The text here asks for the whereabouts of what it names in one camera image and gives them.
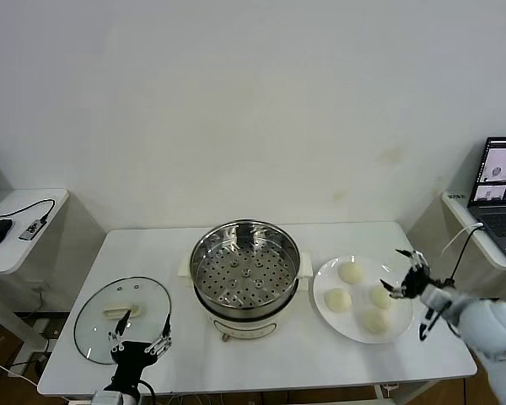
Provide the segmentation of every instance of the dough ball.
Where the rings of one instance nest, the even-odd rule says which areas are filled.
[[[343,263],[339,267],[339,277],[347,284],[357,284],[363,280],[363,268],[358,263]]]
[[[369,293],[369,298],[371,302],[381,310],[390,308],[392,298],[390,297],[390,293],[386,291],[382,285],[375,285]]]
[[[362,323],[363,327],[375,335],[380,335],[390,328],[390,320],[378,308],[366,310],[362,315]]]
[[[353,306],[351,295],[344,289],[331,289],[324,294],[324,301],[334,312],[347,312]]]

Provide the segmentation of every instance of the metal rim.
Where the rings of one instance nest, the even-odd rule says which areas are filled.
[[[294,263],[294,266],[296,267],[296,273],[294,274],[292,279],[288,280],[288,286],[281,291],[280,296],[278,296],[277,298],[275,298],[273,300],[261,302],[260,304],[256,303],[253,306],[249,306],[249,307],[243,306],[243,307],[239,308],[235,305],[227,305],[219,299],[214,299],[210,294],[207,294],[205,291],[203,291],[202,286],[199,285],[199,283],[197,282],[197,274],[196,273],[198,272],[199,269],[197,269],[196,273],[193,274],[193,261],[194,261],[194,257],[196,255],[198,249],[201,246],[203,246],[205,244],[205,242],[208,239],[210,239],[214,234],[218,233],[220,230],[224,230],[225,228],[232,227],[234,225],[240,225],[240,224],[253,224],[253,225],[256,224],[256,225],[260,225],[260,226],[265,226],[271,230],[275,230],[276,232],[281,234],[284,238],[286,238],[286,240],[288,242],[290,242],[293,249],[298,254],[298,258],[297,258],[298,262]],[[195,246],[193,247],[193,250],[191,251],[191,255],[190,255],[189,271],[190,271],[190,275],[191,275],[191,279],[193,281],[193,284],[196,288],[197,298],[199,298],[199,300],[201,300],[201,301],[208,300],[215,306],[227,308],[232,311],[258,310],[258,309],[268,306],[268,305],[274,305],[274,303],[277,302],[279,299],[287,298],[286,295],[288,294],[288,292],[296,287],[297,280],[298,280],[298,272],[299,272],[299,248],[298,248],[298,245],[296,244],[296,242],[294,241],[294,239],[286,231],[284,231],[283,229],[279,228],[278,226],[276,226],[274,224],[270,224],[268,222],[264,222],[264,221],[260,221],[260,220],[256,220],[256,219],[238,219],[235,221],[228,222],[226,224],[221,224],[221,225],[211,229],[195,244]]]
[[[89,360],[93,363],[96,363],[97,365],[113,365],[114,363],[101,363],[100,361],[96,361],[96,360],[93,360],[93,359],[89,359],[88,357],[84,356],[83,355],[83,350],[81,350],[81,348],[78,346],[77,344],[77,339],[75,338],[75,331],[77,330],[77,323],[78,323],[78,318],[80,317],[80,315],[83,313],[84,311],[84,308],[86,307],[86,305],[88,305],[88,303],[97,295],[99,294],[101,291],[103,291],[104,289],[106,289],[107,287],[111,286],[112,284],[115,284],[115,283],[119,283],[120,281],[125,281],[125,280],[131,280],[133,278],[144,278],[146,280],[150,280],[150,281],[153,281],[155,282],[156,284],[159,285],[159,287],[161,287],[164,292],[167,294],[167,297],[169,297],[169,314],[172,312],[172,300],[170,299],[170,294],[169,294],[169,291],[167,291],[167,289],[163,286],[163,284],[161,284],[159,281],[157,280],[154,280],[153,278],[150,278],[150,277],[144,277],[144,276],[132,276],[132,277],[124,277],[124,278],[118,278],[117,280],[113,281],[112,283],[108,283],[106,286],[104,287],[101,287],[100,289],[98,289],[95,293],[92,294],[92,296],[89,298],[88,301],[86,301],[83,305],[83,307],[81,308],[81,310],[78,312],[77,314],[77,319],[75,319],[75,324],[73,325],[73,342],[75,343],[75,347],[77,348],[77,351],[83,356],[83,359],[86,359],[86,360]]]
[[[217,318],[219,318],[223,321],[231,321],[231,322],[236,322],[236,323],[248,323],[248,322],[252,323],[252,322],[258,322],[258,321],[265,321],[266,319],[269,319],[269,318],[277,315],[284,308],[286,308],[287,305],[290,304],[290,301],[293,299],[296,292],[298,291],[298,283],[296,283],[296,285],[294,286],[293,292],[291,293],[291,295],[289,295],[289,297],[285,300],[285,302],[281,306],[279,306],[276,310],[269,312],[266,315],[259,316],[257,318],[231,318],[229,316],[218,314],[217,312],[215,312],[212,308],[210,308],[208,305],[206,305],[202,301],[201,297],[199,296],[199,292],[196,290],[196,287],[193,287],[193,289],[195,290],[195,295],[198,298],[198,300],[201,302],[204,309],[206,309],[208,312],[210,312],[212,315],[216,316]]]

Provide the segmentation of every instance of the robotic arm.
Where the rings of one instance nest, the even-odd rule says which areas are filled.
[[[428,310],[419,328],[424,341],[440,317],[450,330],[478,356],[487,370],[491,388],[506,405],[506,302],[470,297],[455,290],[454,280],[430,277],[431,269],[419,251],[399,251],[411,261],[400,288],[380,282],[394,299],[419,299]],[[137,405],[137,385],[145,367],[153,365],[170,348],[170,314],[164,330],[152,343],[123,342],[121,336],[130,316],[128,311],[109,333],[113,360],[118,364],[112,382],[95,393],[91,405]]]
[[[419,251],[399,251],[411,261],[400,288],[380,282],[395,299],[419,296],[428,311],[420,325],[420,340],[425,340],[440,317],[450,330],[478,356],[487,370],[491,388],[506,404],[506,302],[473,298],[454,289],[454,280],[430,278],[431,270]]]
[[[91,405],[137,405],[141,397],[137,386],[144,368],[158,361],[172,344],[170,314],[167,315],[164,329],[155,341],[151,343],[122,341],[121,336],[130,315],[131,311],[128,311],[118,321],[115,331],[109,332],[112,346],[110,355],[118,367],[111,384],[95,393]]]

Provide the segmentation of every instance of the electrical outlet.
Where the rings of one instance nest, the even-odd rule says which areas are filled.
[[[33,280],[26,281],[26,283],[30,286],[30,289],[36,293],[48,291],[51,289],[51,286],[46,281]]]

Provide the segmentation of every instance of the laptop screen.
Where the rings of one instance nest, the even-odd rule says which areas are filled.
[[[506,138],[488,138],[469,206],[506,204]]]

